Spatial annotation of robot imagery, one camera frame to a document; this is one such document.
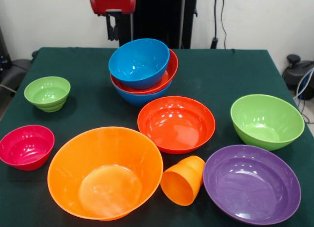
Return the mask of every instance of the orange bowl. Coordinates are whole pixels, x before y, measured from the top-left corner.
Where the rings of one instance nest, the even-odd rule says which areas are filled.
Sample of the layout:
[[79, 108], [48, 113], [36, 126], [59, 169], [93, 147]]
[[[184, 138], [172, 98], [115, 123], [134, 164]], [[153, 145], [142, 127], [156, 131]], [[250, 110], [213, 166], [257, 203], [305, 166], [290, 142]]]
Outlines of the orange bowl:
[[164, 88], [166, 88], [170, 82], [172, 81], [172, 79], [174, 78], [177, 69], [178, 69], [178, 58], [176, 56], [176, 54], [169, 49], [170, 51], [170, 58], [169, 58], [169, 63], [167, 66], [167, 69], [165, 71], [165, 73], [163, 74], [161, 80], [154, 85], [151, 88], [147, 88], [147, 89], [135, 89], [135, 88], [131, 88], [129, 86], [126, 86], [124, 84], [122, 84], [119, 80], [117, 80], [116, 78], [114, 78], [113, 75], [110, 75], [111, 77], [111, 82], [120, 90], [122, 90], [125, 93], [131, 93], [131, 94], [151, 94], [151, 93], [156, 93], [159, 92], [161, 90], [163, 90]]
[[149, 138], [128, 128], [102, 127], [60, 148], [47, 180], [53, 200], [66, 212], [110, 221], [145, 203], [162, 171], [160, 151]]
[[215, 119], [203, 104], [186, 97], [156, 99], [138, 115], [139, 131], [160, 149], [184, 154], [205, 144], [215, 131]]

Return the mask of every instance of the green bowl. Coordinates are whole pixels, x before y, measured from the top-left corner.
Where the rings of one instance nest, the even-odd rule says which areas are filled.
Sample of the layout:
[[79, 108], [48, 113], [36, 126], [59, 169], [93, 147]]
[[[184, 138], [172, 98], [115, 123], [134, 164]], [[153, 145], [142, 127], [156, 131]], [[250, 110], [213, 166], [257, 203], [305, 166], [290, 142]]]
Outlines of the green bowl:
[[246, 144], [268, 151], [287, 146], [304, 131], [297, 108], [270, 95], [251, 94], [237, 99], [231, 106], [231, 118]]
[[70, 83], [61, 77], [48, 76], [31, 82], [24, 90], [25, 98], [44, 112], [61, 109], [70, 92]]

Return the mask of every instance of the magenta bowl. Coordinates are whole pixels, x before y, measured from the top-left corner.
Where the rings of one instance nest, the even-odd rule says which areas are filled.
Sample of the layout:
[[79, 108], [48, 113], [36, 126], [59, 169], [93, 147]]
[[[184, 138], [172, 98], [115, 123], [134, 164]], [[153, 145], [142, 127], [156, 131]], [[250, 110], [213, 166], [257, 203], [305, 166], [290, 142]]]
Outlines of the magenta bowl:
[[203, 173], [205, 189], [226, 214], [251, 225], [273, 225], [290, 218], [301, 201], [292, 169], [275, 154], [250, 145], [213, 153]]
[[54, 135], [47, 127], [22, 126], [0, 141], [0, 159], [19, 170], [35, 170], [48, 160], [53, 145]]

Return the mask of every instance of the bowl rim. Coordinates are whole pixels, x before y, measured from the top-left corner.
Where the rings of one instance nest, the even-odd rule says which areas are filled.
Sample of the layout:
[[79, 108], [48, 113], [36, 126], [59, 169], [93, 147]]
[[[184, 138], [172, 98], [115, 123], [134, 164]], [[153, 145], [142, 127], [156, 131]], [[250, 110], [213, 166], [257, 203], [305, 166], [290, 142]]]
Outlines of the bowl rim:
[[[51, 190], [51, 184], [49, 182], [50, 180], [50, 175], [51, 175], [51, 167], [52, 167], [52, 164], [54, 163], [55, 161], [55, 158], [58, 154], [59, 151], [62, 151], [64, 150], [64, 147], [65, 145], [67, 145], [70, 141], [72, 141], [73, 139], [75, 139], [76, 137], [79, 137], [79, 136], [82, 136], [86, 133], [89, 133], [91, 131], [94, 131], [94, 130], [99, 130], [99, 129], [103, 129], [103, 128], [107, 128], [107, 129], [123, 129], [123, 130], [128, 130], [128, 131], [132, 131], [132, 132], [135, 132], [136, 134], [140, 134], [141, 136], [145, 137], [146, 139], [148, 139], [148, 141], [153, 145], [154, 149], [158, 152], [157, 155], [159, 156], [159, 159], [161, 161], [161, 171], [160, 171], [160, 175], [159, 175], [159, 179], [158, 179], [158, 182], [157, 182], [157, 185], [156, 187], [154, 187], [154, 189], [152, 190], [152, 192], [141, 202], [139, 203], [138, 205], [136, 205], [135, 207], [133, 207], [132, 209], [122, 213], [122, 214], [119, 214], [119, 215], [116, 215], [116, 216], [111, 216], [109, 218], [105, 218], [105, 217], [87, 217], [87, 216], [83, 216], [83, 215], [79, 215], [79, 214], [76, 214], [68, 209], [66, 209], [63, 205], [61, 205], [59, 203], [59, 201], [55, 198], [54, 194], [52, 193], [52, 190]], [[88, 220], [98, 220], [98, 221], [110, 221], [110, 220], [117, 220], [117, 219], [120, 219], [128, 214], [130, 214], [132, 211], [138, 209], [140, 206], [142, 206], [144, 203], [147, 202], [148, 199], [150, 199], [153, 194], [156, 192], [157, 188], [159, 187], [160, 185], [160, 181], [161, 181], [161, 178], [162, 178], [162, 174], [163, 174], [163, 159], [162, 159], [162, 155], [158, 149], [158, 147], [156, 146], [156, 144], [154, 144], [154, 142], [149, 139], [146, 135], [136, 131], [136, 130], [133, 130], [133, 129], [130, 129], [130, 128], [127, 128], [127, 127], [119, 127], [119, 126], [103, 126], [103, 127], [98, 127], [98, 128], [94, 128], [94, 129], [91, 129], [91, 130], [87, 130], [87, 131], [84, 131], [76, 136], [74, 136], [73, 138], [71, 138], [70, 140], [68, 140], [58, 151], [57, 153], [55, 154], [55, 156], [53, 157], [52, 161], [50, 162], [50, 165], [49, 165], [49, 168], [48, 168], [48, 173], [47, 173], [47, 185], [48, 185], [48, 190], [49, 190], [49, 193], [52, 197], [52, 199], [55, 201], [55, 203], [61, 208], [63, 209], [65, 212], [73, 215], [73, 216], [76, 216], [76, 217], [79, 217], [79, 218], [83, 218], [83, 219], [88, 219]]]
[[[301, 129], [300, 133], [299, 133], [297, 136], [295, 136], [295, 137], [293, 137], [292, 139], [290, 139], [290, 140], [273, 142], [273, 141], [258, 139], [258, 138], [256, 138], [256, 137], [254, 137], [254, 136], [252, 136], [252, 135], [246, 133], [244, 130], [242, 130], [242, 129], [240, 128], [240, 126], [239, 126], [239, 125], [235, 122], [235, 120], [234, 120], [234, 117], [233, 117], [233, 115], [232, 115], [233, 108], [234, 108], [235, 104], [236, 104], [238, 101], [240, 101], [241, 99], [246, 98], [246, 97], [252, 97], [252, 96], [253, 96], [253, 97], [254, 97], [254, 96], [262, 96], [262, 97], [274, 98], [274, 99], [279, 100], [279, 101], [281, 101], [281, 102], [287, 104], [288, 106], [292, 107], [292, 108], [297, 112], [297, 114], [299, 115], [299, 118], [300, 118], [301, 121], [302, 121], [302, 129]], [[281, 144], [281, 143], [292, 142], [292, 141], [296, 140], [298, 137], [300, 137], [300, 136], [302, 135], [302, 133], [303, 133], [303, 131], [304, 131], [304, 128], [305, 128], [304, 119], [303, 119], [301, 113], [299, 112], [299, 110], [298, 110], [297, 108], [295, 108], [292, 104], [288, 103], [287, 101], [285, 101], [285, 100], [283, 100], [283, 99], [281, 99], [281, 98], [278, 98], [278, 97], [275, 97], [275, 96], [272, 96], [272, 95], [268, 95], [268, 94], [248, 94], [248, 95], [244, 95], [244, 96], [238, 98], [237, 100], [235, 100], [235, 101], [233, 102], [233, 104], [232, 104], [232, 106], [231, 106], [231, 108], [230, 108], [230, 115], [231, 115], [231, 120], [232, 120], [233, 124], [234, 124], [241, 132], [243, 132], [244, 134], [246, 134], [247, 136], [249, 136], [249, 137], [251, 137], [251, 138], [253, 138], [253, 139], [255, 139], [255, 140], [258, 140], [258, 141], [261, 141], [261, 142], [266, 142], [266, 143]]]
[[[114, 74], [114, 72], [111, 71], [111, 67], [110, 67], [113, 57], [114, 57], [119, 51], [121, 51], [121, 49], [123, 49], [125, 46], [131, 45], [131, 44], [133, 44], [133, 43], [135, 43], [135, 42], [141, 42], [141, 41], [147, 41], [147, 40], [157, 42], [157, 43], [163, 45], [163, 46], [168, 50], [168, 51], [167, 51], [167, 60], [166, 60], [166, 62], [164, 63], [164, 65], [162, 65], [162, 66], [159, 68], [158, 71], [156, 71], [154, 74], [152, 74], [152, 75], [150, 75], [150, 76], [148, 76], [148, 77], [139, 78], [139, 79], [136, 79], [136, 80], [125, 80], [125, 79], [121, 79], [121, 78], [117, 77], [117, 76]], [[128, 42], [128, 43], [122, 45], [122, 46], [119, 47], [118, 49], [116, 49], [116, 50], [113, 52], [113, 54], [111, 55], [110, 59], [109, 59], [108, 69], [109, 69], [109, 72], [114, 76], [114, 78], [117, 78], [117, 79], [120, 80], [120, 81], [125, 81], [125, 82], [138, 82], [138, 81], [143, 81], [143, 80], [149, 79], [149, 78], [151, 78], [151, 77], [157, 75], [160, 71], [162, 71], [162, 70], [167, 66], [167, 64], [168, 64], [168, 62], [169, 62], [169, 58], [170, 58], [170, 51], [169, 51], [168, 46], [167, 46], [165, 43], [163, 43], [163, 42], [161, 42], [160, 40], [157, 40], [157, 39], [141, 38], [141, 39], [132, 40], [132, 41], [130, 41], [130, 42]]]
[[[300, 192], [300, 198], [299, 198], [299, 201], [298, 201], [298, 204], [296, 205], [296, 208], [295, 210], [290, 214], [288, 215], [286, 218], [280, 220], [280, 221], [276, 221], [276, 222], [273, 222], [273, 223], [269, 223], [269, 224], [259, 224], [259, 223], [254, 223], [254, 222], [250, 222], [250, 221], [246, 221], [246, 220], [243, 220], [243, 219], [240, 219], [240, 218], [237, 218], [235, 217], [234, 215], [232, 215], [231, 213], [227, 212], [224, 210], [224, 208], [222, 208], [222, 206], [220, 206], [212, 197], [211, 195], [209, 194], [209, 190], [208, 190], [208, 187], [207, 185], [205, 184], [205, 169], [207, 167], [207, 164], [208, 164], [208, 161], [212, 158], [212, 156], [214, 156], [214, 154], [216, 154], [217, 152], [221, 151], [221, 150], [224, 150], [224, 149], [230, 149], [231, 147], [234, 147], [234, 146], [244, 146], [244, 147], [251, 147], [253, 149], [257, 149], [257, 150], [260, 150], [262, 152], [266, 152], [268, 153], [270, 156], [272, 157], [275, 157], [276, 159], [278, 159], [281, 163], [283, 163], [289, 170], [290, 172], [296, 177], [296, 181], [297, 181], [297, 184], [298, 184], [298, 190]], [[265, 226], [265, 225], [275, 225], [275, 224], [278, 224], [278, 223], [281, 223], [281, 222], [284, 222], [286, 221], [287, 219], [289, 219], [290, 217], [292, 217], [296, 211], [299, 209], [300, 207], [300, 204], [301, 204], [301, 200], [302, 200], [302, 189], [301, 189], [301, 185], [300, 185], [300, 181], [298, 179], [298, 176], [295, 174], [295, 172], [293, 171], [293, 169], [283, 160], [281, 159], [279, 156], [277, 156], [276, 154], [272, 153], [271, 151], [268, 151], [268, 150], [265, 150], [263, 148], [260, 148], [260, 147], [257, 147], [257, 146], [254, 146], [254, 145], [247, 145], [247, 144], [233, 144], [233, 145], [229, 145], [229, 146], [225, 146], [225, 147], [222, 147], [218, 150], [216, 150], [215, 152], [213, 152], [210, 157], [206, 160], [205, 162], [205, 165], [204, 165], [204, 172], [203, 172], [203, 184], [204, 184], [204, 187], [205, 187], [205, 190], [209, 196], [209, 198], [215, 203], [215, 205], [221, 210], [223, 211], [225, 214], [227, 214], [228, 216], [242, 222], [242, 223], [246, 223], [246, 224], [250, 224], [250, 225], [256, 225], [256, 226]]]
[[1, 140], [0, 140], [0, 144], [2, 143], [2, 141], [8, 137], [10, 134], [14, 133], [15, 131], [17, 130], [21, 130], [21, 129], [25, 129], [27, 127], [40, 127], [40, 128], [43, 128], [45, 130], [47, 130], [49, 132], [49, 134], [52, 136], [52, 145], [51, 147], [48, 149], [48, 151], [39, 159], [35, 160], [35, 161], [32, 161], [32, 162], [28, 162], [28, 163], [22, 163], [22, 164], [15, 164], [15, 163], [10, 163], [10, 162], [7, 162], [5, 160], [2, 159], [1, 155], [0, 155], [0, 160], [3, 161], [4, 163], [6, 163], [7, 165], [9, 166], [14, 166], [14, 167], [21, 167], [21, 166], [27, 166], [27, 165], [30, 165], [30, 164], [33, 164], [33, 163], [36, 163], [38, 161], [40, 161], [44, 156], [46, 156], [47, 154], [50, 154], [52, 152], [52, 149], [53, 149], [53, 146], [54, 146], [54, 142], [55, 142], [55, 137], [54, 137], [54, 134], [53, 132], [51, 131], [51, 129], [47, 128], [46, 126], [43, 126], [43, 125], [24, 125], [24, 126], [21, 126], [21, 127], [18, 127], [14, 130], [11, 130], [9, 133], [7, 133]]
[[[29, 99], [29, 98], [26, 96], [26, 92], [27, 92], [27, 90], [29, 89], [29, 87], [31, 87], [31, 85], [34, 84], [35, 82], [41, 81], [41, 80], [46, 79], [46, 78], [55, 78], [55, 79], [63, 80], [63, 81], [65, 81], [65, 82], [67, 83], [67, 85], [69, 86], [69, 89], [66, 91], [66, 93], [65, 93], [61, 98], [55, 99], [55, 100], [53, 100], [53, 101], [51, 101], [51, 102], [48, 102], [48, 103], [46, 103], [46, 102], [35, 102], [35, 101]], [[70, 84], [70, 82], [69, 82], [66, 78], [63, 78], [63, 77], [60, 77], [60, 76], [45, 76], [45, 77], [41, 77], [41, 78], [38, 78], [38, 79], [36, 79], [36, 80], [30, 82], [30, 83], [25, 87], [25, 89], [24, 89], [24, 97], [25, 97], [25, 99], [26, 99], [27, 101], [29, 101], [29, 102], [32, 103], [32, 104], [35, 104], [35, 105], [47, 105], [47, 104], [55, 103], [55, 102], [58, 102], [59, 100], [64, 99], [64, 98], [70, 93], [70, 90], [71, 90], [71, 84]]]
[[180, 152], [186, 151], [186, 153], [192, 152], [192, 151], [196, 150], [197, 148], [199, 148], [199, 147], [203, 146], [204, 144], [206, 144], [206, 143], [212, 138], [212, 136], [213, 136], [213, 134], [215, 133], [215, 130], [216, 130], [216, 120], [215, 120], [215, 117], [214, 117], [213, 113], [209, 110], [208, 107], [206, 107], [206, 106], [205, 106], [204, 104], [202, 104], [201, 102], [199, 102], [199, 101], [197, 101], [197, 100], [195, 100], [195, 99], [188, 98], [188, 97], [183, 97], [183, 96], [166, 96], [166, 97], [160, 97], [160, 98], [157, 98], [157, 99], [155, 99], [155, 100], [149, 102], [148, 104], [146, 104], [146, 105], [141, 109], [141, 111], [139, 112], [139, 114], [138, 114], [138, 116], [137, 116], [137, 127], [138, 127], [138, 130], [139, 130], [142, 134], [144, 134], [145, 136], [147, 136], [146, 133], [144, 133], [144, 131], [141, 130], [141, 127], [139, 126], [139, 119], [140, 119], [140, 116], [141, 116], [142, 112], [145, 110], [145, 108], [146, 108], [149, 104], [153, 103], [154, 101], [162, 100], [162, 99], [165, 99], [165, 98], [174, 98], [174, 99], [179, 98], [179, 99], [183, 99], [183, 100], [186, 100], [186, 99], [187, 99], [187, 100], [189, 100], [189, 101], [193, 101], [193, 102], [197, 103], [198, 105], [201, 105], [202, 107], [204, 107], [204, 108], [206, 109], [206, 111], [210, 114], [210, 116], [211, 116], [211, 118], [212, 118], [212, 120], [213, 120], [213, 130], [209, 133], [208, 138], [206, 138], [203, 142], [201, 142], [201, 143], [198, 144], [198, 145], [195, 145], [195, 146], [193, 146], [193, 147], [191, 147], [191, 148], [182, 149], [182, 150], [173, 150], [173, 149], [169, 149], [169, 148], [157, 146], [158, 148], [161, 147], [161, 151], [162, 151], [162, 152], [165, 152], [165, 153], [168, 153], [169, 151], [180, 151]]
[[143, 97], [147, 97], [147, 96], [156, 96], [156, 95], [158, 95], [160, 93], [166, 92], [168, 90], [168, 88], [170, 87], [171, 83], [172, 83], [172, 81], [170, 81], [169, 84], [165, 88], [163, 88], [162, 90], [157, 91], [155, 93], [149, 93], [149, 94], [126, 93], [126, 92], [122, 91], [120, 88], [118, 88], [117, 86], [114, 85], [114, 87], [116, 88], [117, 91], [121, 92], [124, 95], [135, 96], [135, 97], [138, 97], [138, 98], [142, 97], [143, 98]]
[[174, 74], [162, 85], [158, 86], [158, 87], [154, 87], [150, 90], [146, 90], [146, 91], [143, 91], [143, 92], [132, 92], [132, 91], [127, 91], [125, 89], [122, 89], [120, 87], [120, 85], [116, 84], [115, 83], [115, 80], [119, 82], [119, 84], [122, 84], [122, 82], [120, 82], [117, 78], [115, 78], [112, 74], [110, 74], [110, 79], [111, 79], [111, 82], [114, 86], [116, 86], [117, 88], [119, 88], [121, 91], [125, 92], [125, 93], [129, 93], [129, 94], [136, 94], [136, 95], [145, 95], [145, 94], [152, 94], [152, 93], [156, 93], [156, 92], [159, 92], [161, 90], [163, 90], [164, 88], [166, 88], [170, 82], [173, 80], [174, 76], [176, 75], [177, 71], [178, 71], [178, 67], [179, 67], [179, 61], [178, 61], [178, 57], [176, 55], [176, 53], [174, 51], [172, 51], [171, 49], [169, 49], [170, 51], [170, 58], [169, 58], [169, 61], [170, 59], [173, 57], [173, 60], [174, 60], [174, 64], [175, 64], [175, 71], [174, 71]]

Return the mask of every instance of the table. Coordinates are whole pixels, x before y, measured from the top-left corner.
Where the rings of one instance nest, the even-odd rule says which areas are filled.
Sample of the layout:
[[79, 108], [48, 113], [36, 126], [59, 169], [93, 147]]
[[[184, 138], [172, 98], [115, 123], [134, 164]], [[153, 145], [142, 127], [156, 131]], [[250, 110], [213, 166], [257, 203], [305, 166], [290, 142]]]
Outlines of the table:
[[[47, 163], [36, 171], [20, 171], [0, 163], [0, 221], [2, 227], [215, 227], [245, 226], [224, 214], [202, 187], [189, 207], [173, 204], [156, 193], [128, 216], [113, 221], [90, 221], [74, 217], [52, 200], [47, 171], [55, 153], [72, 137], [92, 128], [124, 126], [137, 129], [140, 111], [125, 102], [111, 85], [107, 63], [114, 49], [42, 48], [24, 78], [8, 111], [0, 122], [0, 138], [23, 125], [40, 124], [55, 134], [55, 145]], [[208, 143], [189, 155], [206, 160], [216, 150], [243, 143], [233, 129], [230, 107], [237, 98], [251, 93], [280, 97], [295, 105], [284, 80], [267, 51], [175, 50], [179, 69], [166, 95], [193, 98], [205, 104], [216, 120], [216, 131]], [[71, 83], [64, 107], [45, 113], [26, 101], [25, 87], [44, 76], [61, 76]], [[303, 135], [274, 152], [295, 171], [302, 187], [299, 210], [285, 227], [314, 226], [314, 139], [306, 126]], [[187, 155], [162, 154], [164, 168]]]

